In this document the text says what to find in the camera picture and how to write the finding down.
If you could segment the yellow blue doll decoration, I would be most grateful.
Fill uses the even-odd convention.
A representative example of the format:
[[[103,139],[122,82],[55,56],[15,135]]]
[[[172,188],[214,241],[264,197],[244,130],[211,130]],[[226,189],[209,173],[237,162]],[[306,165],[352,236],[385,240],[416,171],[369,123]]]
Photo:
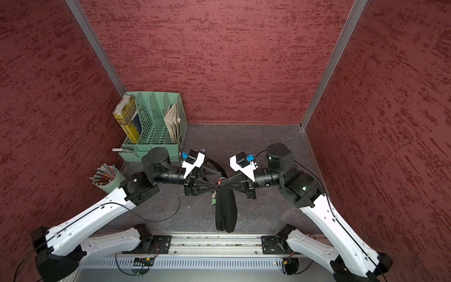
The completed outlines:
[[[216,203],[217,203],[217,192],[214,190],[212,191],[211,195],[211,204],[216,205]]]

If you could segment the black corduroy bag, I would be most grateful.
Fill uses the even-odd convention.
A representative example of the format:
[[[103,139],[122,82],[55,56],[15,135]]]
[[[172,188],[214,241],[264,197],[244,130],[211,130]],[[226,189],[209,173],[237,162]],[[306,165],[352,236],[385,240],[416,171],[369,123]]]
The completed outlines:
[[[224,188],[216,190],[216,229],[232,233],[236,227],[237,215],[236,198],[233,190]]]

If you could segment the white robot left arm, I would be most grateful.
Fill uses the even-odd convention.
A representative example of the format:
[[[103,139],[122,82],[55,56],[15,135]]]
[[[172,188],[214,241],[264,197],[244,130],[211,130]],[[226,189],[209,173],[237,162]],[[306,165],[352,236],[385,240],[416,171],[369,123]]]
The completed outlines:
[[[146,224],[126,231],[93,237],[101,227],[118,216],[131,212],[159,192],[159,183],[181,184],[188,194],[198,195],[216,188],[204,175],[225,176],[225,170],[206,159],[202,151],[183,154],[181,167],[170,162],[167,149],[157,147],[142,157],[143,171],[131,175],[105,198],[70,220],[52,228],[39,227],[32,232],[35,263],[41,279],[58,282],[72,274],[80,264],[115,253],[160,253],[159,244]]]

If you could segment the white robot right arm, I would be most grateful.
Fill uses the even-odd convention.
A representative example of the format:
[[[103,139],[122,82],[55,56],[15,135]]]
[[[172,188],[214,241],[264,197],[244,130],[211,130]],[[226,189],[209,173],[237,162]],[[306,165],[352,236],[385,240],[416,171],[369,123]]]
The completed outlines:
[[[393,265],[385,253],[361,239],[333,206],[321,182],[297,169],[292,151],[283,143],[266,149],[268,168],[258,171],[257,158],[244,152],[230,158],[234,175],[220,180],[222,189],[237,190],[256,198],[256,189],[278,187],[280,193],[323,232],[330,244],[285,226],[279,233],[290,250],[300,253],[332,273],[337,282],[376,282]]]

